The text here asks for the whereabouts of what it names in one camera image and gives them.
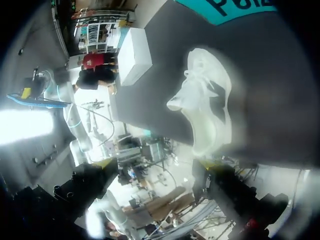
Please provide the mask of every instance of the black shirt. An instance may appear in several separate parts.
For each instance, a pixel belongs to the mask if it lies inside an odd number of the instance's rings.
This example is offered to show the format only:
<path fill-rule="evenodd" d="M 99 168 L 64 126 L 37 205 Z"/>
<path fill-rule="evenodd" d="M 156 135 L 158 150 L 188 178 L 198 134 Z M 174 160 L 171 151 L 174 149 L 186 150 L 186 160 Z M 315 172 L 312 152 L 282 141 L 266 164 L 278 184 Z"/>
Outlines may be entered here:
<path fill-rule="evenodd" d="M 115 74 L 111 70 L 101 70 L 99 68 L 95 71 L 93 69 L 82 70 L 79 73 L 76 85 L 85 90 L 97 90 L 99 80 L 113 83 L 115 81 Z"/>

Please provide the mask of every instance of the white box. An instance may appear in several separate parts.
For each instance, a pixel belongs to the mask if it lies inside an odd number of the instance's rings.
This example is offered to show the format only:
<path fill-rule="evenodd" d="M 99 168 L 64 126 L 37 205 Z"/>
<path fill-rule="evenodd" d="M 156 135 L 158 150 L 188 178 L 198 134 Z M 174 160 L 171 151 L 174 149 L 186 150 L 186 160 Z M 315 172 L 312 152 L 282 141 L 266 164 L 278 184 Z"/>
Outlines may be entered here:
<path fill-rule="evenodd" d="M 152 60 L 145 30 L 130 28 L 118 54 L 121 85 L 135 84 L 151 66 Z"/>

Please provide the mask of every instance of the wire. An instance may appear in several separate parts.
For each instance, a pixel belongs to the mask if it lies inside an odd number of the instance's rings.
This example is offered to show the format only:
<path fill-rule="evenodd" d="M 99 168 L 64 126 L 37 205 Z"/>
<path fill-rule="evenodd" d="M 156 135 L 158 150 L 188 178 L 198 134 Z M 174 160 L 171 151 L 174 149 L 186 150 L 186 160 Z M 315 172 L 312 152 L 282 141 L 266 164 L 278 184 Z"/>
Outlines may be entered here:
<path fill-rule="evenodd" d="M 226 228 L 225 230 L 222 231 L 222 233 L 216 238 L 216 240 L 219 240 L 219 238 L 221 238 L 223 236 L 223 234 L 225 234 L 225 232 L 231 228 L 231 226 L 233 226 L 233 222 L 231 222 Z"/>
<path fill-rule="evenodd" d="M 201 215 L 203 214 L 204 212 L 207 212 L 208 211 L 208 207 L 205 206 L 204 208 L 202 208 L 198 213 L 197 215 Z M 162 232 L 162 233 L 157 233 L 155 237 L 155 239 L 162 239 L 174 232 L 176 232 L 177 230 L 179 230 L 180 228 L 183 228 L 183 227 L 188 227 L 188 226 L 192 226 L 194 224 L 196 224 L 197 222 L 194 222 L 195 218 L 197 217 L 197 215 L 193 216 L 191 219 L 189 219 L 187 222 L 184 222 L 182 224 L 180 224 L 177 228 L 174 228 L 174 229 L 170 229 L 168 230 L 167 232 Z"/>
<path fill-rule="evenodd" d="M 173 181 L 174 181 L 175 187 L 177 187 L 178 185 L 177 185 L 176 179 L 175 179 L 175 177 L 171 174 L 171 172 L 169 172 L 167 169 L 164 169 L 164 171 L 166 171 L 168 174 L 170 174 L 170 176 L 172 177 L 172 179 L 173 179 Z"/>
<path fill-rule="evenodd" d="M 294 186 L 294 194 L 293 194 L 293 199 L 292 199 L 292 209 L 295 208 L 298 182 L 299 182 L 299 178 L 300 178 L 301 173 L 302 173 L 302 168 L 300 169 L 300 171 L 298 173 L 298 177 L 296 178 L 296 182 L 295 182 L 295 186 Z"/>
<path fill-rule="evenodd" d="M 168 213 L 168 215 L 165 217 L 165 219 L 160 223 L 160 225 L 148 236 L 147 239 L 150 239 L 150 237 L 159 230 L 159 228 L 166 222 L 167 218 L 169 217 L 169 215 L 172 213 L 172 210 Z"/>
<path fill-rule="evenodd" d="M 106 116 L 101 115 L 100 113 L 97 113 L 97 112 L 95 112 L 95 111 L 92 111 L 91 109 L 85 108 L 85 107 L 83 107 L 83 106 L 81 106 L 81 105 L 78 105 L 78 104 L 72 103 L 72 102 L 64 102 L 64 101 L 61 101 L 61 100 L 60 100 L 60 101 L 55 101 L 55 100 L 50 100 L 50 99 L 47 99 L 47 98 L 44 98 L 44 97 L 42 97 L 42 99 L 43 99 L 43 100 L 47 100 L 47 101 L 57 102 L 57 103 L 74 104 L 75 106 L 77 106 L 77 107 L 79 107 L 79 108 L 82 108 L 82 109 L 84 109 L 84 110 L 87 110 L 87 111 L 89 111 L 89 112 L 91 112 L 91 113 L 93 113 L 93 114 L 95 114 L 95 115 L 98 115 L 98 116 L 100 116 L 100 117 L 108 120 L 108 121 L 111 123 L 111 125 L 112 125 L 112 134 L 110 135 L 110 137 L 108 137 L 105 141 L 103 141 L 102 143 L 100 143 L 100 144 L 99 144 L 98 146 L 96 146 L 95 148 L 100 147 L 101 145 L 103 145 L 103 144 L 105 144 L 106 142 L 108 142 L 108 141 L 114 136 L 114 134 L 115 134 L 116 128 L 115 128 L 114 123 L 113 123 L 109 118 L 107 118 Z"/>

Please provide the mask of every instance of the metal rack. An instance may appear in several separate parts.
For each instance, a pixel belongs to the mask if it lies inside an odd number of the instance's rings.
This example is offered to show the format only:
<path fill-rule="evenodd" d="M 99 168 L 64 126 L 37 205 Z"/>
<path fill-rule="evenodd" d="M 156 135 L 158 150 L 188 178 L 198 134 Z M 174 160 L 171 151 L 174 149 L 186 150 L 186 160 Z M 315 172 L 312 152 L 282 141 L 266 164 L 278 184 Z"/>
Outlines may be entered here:
<path fill-rule="evenodd" d="M 82 9 L 77 19 L 77 26 L 81 28 L 79 49 L 84 53 L 97 51 L 105 53 L 116 50 L 121 40 L 122 31 L 119 23 L 123 20 L 134 21 L 135 16 L 129 11 L 96 11 L 93 16 L 86 16 L 88 9 Z"/>

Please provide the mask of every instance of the shoe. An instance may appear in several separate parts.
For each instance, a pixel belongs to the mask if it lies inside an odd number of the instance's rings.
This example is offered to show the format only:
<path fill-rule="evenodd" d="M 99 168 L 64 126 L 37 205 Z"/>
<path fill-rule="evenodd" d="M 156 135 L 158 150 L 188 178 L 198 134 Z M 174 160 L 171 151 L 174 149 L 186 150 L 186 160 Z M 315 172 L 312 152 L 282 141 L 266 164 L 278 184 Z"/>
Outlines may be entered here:
<path fill-rule="evenodd" d="M 232 84 L 221 62 L 205 49 L 189 53 L 187 68 L 181 89 L 166 105 L 172 111 L 181 111 L 191 123 L 192 152 L 202 157 L 231 143 L 228 98 Z"/>

